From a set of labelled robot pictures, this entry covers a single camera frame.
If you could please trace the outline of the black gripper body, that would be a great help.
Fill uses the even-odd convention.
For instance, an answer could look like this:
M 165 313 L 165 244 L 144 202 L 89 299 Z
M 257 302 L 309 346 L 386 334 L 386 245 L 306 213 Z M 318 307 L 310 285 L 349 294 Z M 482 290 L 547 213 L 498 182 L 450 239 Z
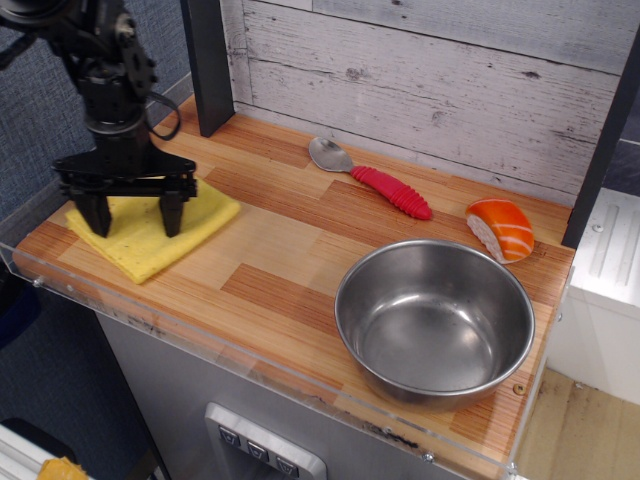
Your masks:
M 94 149 L 53 164 L 69 198 L 176 194 L 187 201 L 197 195 L 195 163 L 156 147 L 145 125 L 126 132 L 96 132 L 94 140 Z

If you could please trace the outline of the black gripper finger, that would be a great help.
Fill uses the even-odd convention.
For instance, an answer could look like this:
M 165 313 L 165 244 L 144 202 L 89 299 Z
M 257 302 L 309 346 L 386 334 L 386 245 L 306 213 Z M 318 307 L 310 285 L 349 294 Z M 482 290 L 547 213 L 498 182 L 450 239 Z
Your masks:
M 182 197 L 178 192 L 167 192 L 160 197 L 159 206 L 166 236 L 175 237 L 181 228 L 184 208 Z
M 106 238 L 112 220 L 107 197 L 81 193 L 75 195 L 73 201 L 90 229 L 100 237 Z

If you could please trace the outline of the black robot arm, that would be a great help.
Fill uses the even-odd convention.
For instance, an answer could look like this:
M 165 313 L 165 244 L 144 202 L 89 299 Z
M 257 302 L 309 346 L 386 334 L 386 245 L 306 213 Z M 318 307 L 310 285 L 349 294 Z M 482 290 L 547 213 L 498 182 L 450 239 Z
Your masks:
M 196 165 L 152 142 L 146 104 L 157 100 L 155 63 L 138 41 L 136 23 L 121 1 L 4 1 L 1 24 L 20 33 L 1 53 L 1 66 L 45 40 L 84 103 L 84 123 L 94 149 L 54 162 L 61 189 L 85 222 L 105 237 L 111 197 L 156 197 L 165 233 L 176 236 L 183 208 L 196 197 Z

